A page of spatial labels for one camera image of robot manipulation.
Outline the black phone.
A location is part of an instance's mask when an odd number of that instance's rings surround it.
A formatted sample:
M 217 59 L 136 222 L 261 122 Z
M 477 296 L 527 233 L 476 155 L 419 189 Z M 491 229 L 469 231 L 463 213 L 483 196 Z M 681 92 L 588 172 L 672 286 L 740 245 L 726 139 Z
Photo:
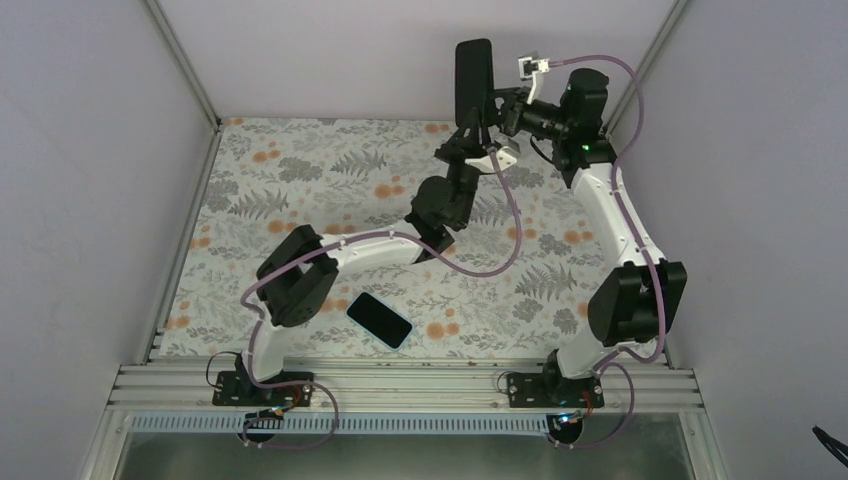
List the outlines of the black phone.
M 463 125 L 473 109 L 482 116 L 482 124 L 496 122 L 493 98 L 494 69 L 492 43 L 487 38 L 460 42 L 455 48 L 454 105 L 455 121 Z
M 413 331 L 409 320 L 368 292 L 351 302 L 346 315 L 391 350 L 400 349 Z

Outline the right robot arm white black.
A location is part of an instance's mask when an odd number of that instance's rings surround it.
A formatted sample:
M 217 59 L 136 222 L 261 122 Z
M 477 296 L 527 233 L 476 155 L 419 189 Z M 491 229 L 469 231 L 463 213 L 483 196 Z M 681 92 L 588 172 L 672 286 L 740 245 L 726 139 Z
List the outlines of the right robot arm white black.
M 666 259 L 651 239 L 626 191 L 618 156 L 603 132 L 609 79 L 573 71 L 558 104 L 538 100 L 548 61 L 525 57 L 520 77 L 528 88 L 493 91 L 503 105 L 497 125 L 513 136 L 527 132 L 551 144 L 551 165 L 588 213 L 610 271 L 588 303 L 586 330 L 552 353 L 541 391 L 555 407 L 580 393 L 618 355 L 641 363 L 657 360 L 687 281 L 680 262 Z

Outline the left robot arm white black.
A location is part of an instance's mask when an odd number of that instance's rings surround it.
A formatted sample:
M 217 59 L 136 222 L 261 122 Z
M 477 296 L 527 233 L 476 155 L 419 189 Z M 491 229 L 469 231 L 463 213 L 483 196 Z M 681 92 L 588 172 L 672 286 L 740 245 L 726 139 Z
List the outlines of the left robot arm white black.
M 494 175 L 503 182 L 519 150 L 510 140 L 494 140 L 483 114 L 472 109 L 435 151 L 448 165 L 446 174 L 420 184 L 402 219 L 353 234 L 295 228 L 261 264 L 255 283 L 240 299 L 258 320 L 235 364 L 239 392 L 263 405 L 288 386 L 281 376 L 282 335 L 318 313 L 340 275 L 430 260 L 447 264 L 444 253 L 454 233 L 468 225 L 480 177 Z

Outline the black phone in blue case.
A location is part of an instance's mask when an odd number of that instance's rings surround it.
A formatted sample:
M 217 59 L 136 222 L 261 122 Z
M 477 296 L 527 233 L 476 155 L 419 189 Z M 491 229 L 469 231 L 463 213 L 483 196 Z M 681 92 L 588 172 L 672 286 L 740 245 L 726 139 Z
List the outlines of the black phone in blue case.
M 400 349 L 413 331 L 409 320 L 368 292 L 351 302 L 346 315 L 391 350 Z

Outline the floral patterned table mat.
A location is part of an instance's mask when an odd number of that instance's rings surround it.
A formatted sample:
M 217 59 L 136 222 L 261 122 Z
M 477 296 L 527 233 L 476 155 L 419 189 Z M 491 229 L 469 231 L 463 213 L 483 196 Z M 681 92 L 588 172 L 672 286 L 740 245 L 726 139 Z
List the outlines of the floral patterned table mat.
M 228 119 L 164 322 L 163 357 L 231 358 L 251 342 L 260 265 L 302 226 L 373 269 L 344 266 L 306 323 L 281 329 L 286 358 L 542 359 L 590 335 L 607 277 L 601 230 L 560 174 L 519 138 L 518 162 L 482 175 L 467 226 L 439 258 L 404 224 L 422 183 L 444 176 L 445 122 Z

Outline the black object at right edge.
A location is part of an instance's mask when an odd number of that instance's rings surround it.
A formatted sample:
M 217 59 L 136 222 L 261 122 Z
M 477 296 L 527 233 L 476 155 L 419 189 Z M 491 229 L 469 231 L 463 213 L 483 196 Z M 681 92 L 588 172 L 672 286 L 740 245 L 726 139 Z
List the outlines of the black object at right edge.
M 847 445 L 828 434 L 821 427 L 814 425 L 811 429 L 819 443 L 843 466 L 848 466 Z

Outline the right aluminium frame post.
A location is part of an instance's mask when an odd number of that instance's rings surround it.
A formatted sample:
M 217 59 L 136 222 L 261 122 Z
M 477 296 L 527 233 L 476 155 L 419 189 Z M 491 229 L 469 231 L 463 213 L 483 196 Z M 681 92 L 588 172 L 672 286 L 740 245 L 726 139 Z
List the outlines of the right aluminium frame post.
M 673 34 L 678 28 L 682 18 L 689 10 L 690 0 L 675 0 L 669 8 L 667 15 L 661 23 L 656 35 L 651 41 L 645 54 L 642 56 L 638 67 L 636 68 L 637 79 L 644 83 L 654 69 L 655 64 L 659 60 L 661 54 L 666 49 L 666 45 L 671 40 Z M 606 123 L 607 132 L 612 133 L 621 122 L 626 111 L 636 99 L 635 83 L 631 80 L 627 88 L 624 90 L 621 98 L 618 100 L 615 108 L 612 111 L 610 119 Z

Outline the aluminium frame post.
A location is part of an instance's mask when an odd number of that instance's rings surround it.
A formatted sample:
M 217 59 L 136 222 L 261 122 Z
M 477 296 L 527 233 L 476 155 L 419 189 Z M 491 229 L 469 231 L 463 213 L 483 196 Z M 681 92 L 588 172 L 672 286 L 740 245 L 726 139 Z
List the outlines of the aluminium frame post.
M 666 49 L 666 45 L 671 40 L 673 34 L 678 28 L 682 18 L 689 10 L 690 0 L 675 0 L 669 8 L 667 15 L 661 23 L 656 35 L 651 41 L 645 54 L 642 56 L 638 67 L 636 68 L 637 79 L 644 83 L 654 69 L 655 64 L 659 60 L 661 54 Z M 621 122 L 626 111 L 636 99 L 635 83 L 631 80 L 627 88 L 624 90 L 621 98 L 618 100 L 615 108 L 612 111 L 610 119 L 606 123 L 607 132 L 612 133 Z
M 177 68 L 186 81 L 204 118 L 214 130 L 218 130 L 221 124 L 221 117 L 217 114 L 161 2 L 157 0 L 143 0 L 142 3 L 148 9 L 156 29 L 162 37 L 170 56 L 176 62 Z

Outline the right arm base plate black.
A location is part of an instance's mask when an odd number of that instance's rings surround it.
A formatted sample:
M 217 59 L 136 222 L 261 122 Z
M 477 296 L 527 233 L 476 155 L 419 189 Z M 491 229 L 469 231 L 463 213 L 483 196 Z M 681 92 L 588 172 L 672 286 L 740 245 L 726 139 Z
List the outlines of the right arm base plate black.
M 542 373 L 510 372 L 506 391 L 511 408 L 602 408 L 605 406 L 600 380 L 587 377 L 567 379 Z

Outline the left aluminium frame post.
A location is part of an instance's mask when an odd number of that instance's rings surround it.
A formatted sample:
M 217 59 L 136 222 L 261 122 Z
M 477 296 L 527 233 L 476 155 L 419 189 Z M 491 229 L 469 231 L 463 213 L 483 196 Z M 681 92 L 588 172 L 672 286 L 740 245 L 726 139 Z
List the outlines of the left aluminium frame post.
M 186 81 L 204 118 L 214 130 L 218 130 L 221 124 L 221 117 L 217 114 L 161 2 L 157 0 L 143 0 L 142 3 L 148 9 L 156 29 L 162 37 L 170 56 L 176 62 L 177 68 Z

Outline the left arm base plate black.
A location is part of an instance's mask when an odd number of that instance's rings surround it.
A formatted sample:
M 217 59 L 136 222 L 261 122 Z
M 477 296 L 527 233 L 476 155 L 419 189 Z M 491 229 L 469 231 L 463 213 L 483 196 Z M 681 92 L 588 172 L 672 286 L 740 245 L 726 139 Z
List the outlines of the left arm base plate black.
M 237 371 L 220 372 L 216 388 L 211 400 L 215 406 L 309 407 L 312 398 L 311 386 L 258 388 L 249 381 L 246 373 Z

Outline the aluminium rail front frame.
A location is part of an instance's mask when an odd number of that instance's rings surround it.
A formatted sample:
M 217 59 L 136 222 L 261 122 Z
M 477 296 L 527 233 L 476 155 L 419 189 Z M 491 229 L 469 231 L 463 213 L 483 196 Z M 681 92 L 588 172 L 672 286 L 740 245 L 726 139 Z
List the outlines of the aluminium rail front frame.
M 232 367 L 232 358 L 155 361 L 122 366 L 107 400 L 110 409 L 211 410 L 217 374 Z M 512 398 L 507 374 L 531 371 L 533 362 L 509 365 L 424 361 L 390 363 L 376 359 L 348 362 L 304 360 L 297 369 L 313 373 L 329 389 L 310 402 L 313 412 L 330 412 L 336 401 L 343 413 L 509 413 Z M 705 403 L 691 370 L 665 365 L 625 365 L 601 379 L 603 413 L 625 412 L 633 399 L 637 413 L 700 412 Z

